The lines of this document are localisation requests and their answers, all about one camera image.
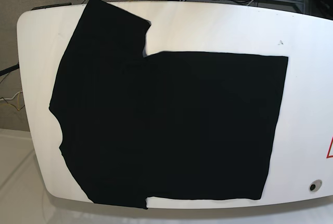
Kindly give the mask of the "black T-shirt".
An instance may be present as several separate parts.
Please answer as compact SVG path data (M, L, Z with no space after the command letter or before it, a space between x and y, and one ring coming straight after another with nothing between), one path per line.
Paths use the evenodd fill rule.
M162 51L150 23L89 0L57 71L49 110L60 151L94 203L149 197L259 200L288 58Z

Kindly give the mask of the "red triangle sticker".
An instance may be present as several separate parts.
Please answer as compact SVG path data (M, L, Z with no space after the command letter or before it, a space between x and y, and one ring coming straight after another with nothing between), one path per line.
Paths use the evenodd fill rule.
M329 149L328 149L328 152L327 152L327 156L326 156L327 159L333 157L333 154L332 154L332 144L333 144L333 138L332 138L332 140L330 142L330 146L329 146Z

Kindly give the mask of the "table grommet hole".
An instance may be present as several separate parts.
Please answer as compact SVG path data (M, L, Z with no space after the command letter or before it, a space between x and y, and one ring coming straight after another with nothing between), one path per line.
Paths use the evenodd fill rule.
M316 192L318 191L321 186L322 186L322 181L321 180L315 180L314 182L312 182L309 186L309 191L310 192Z

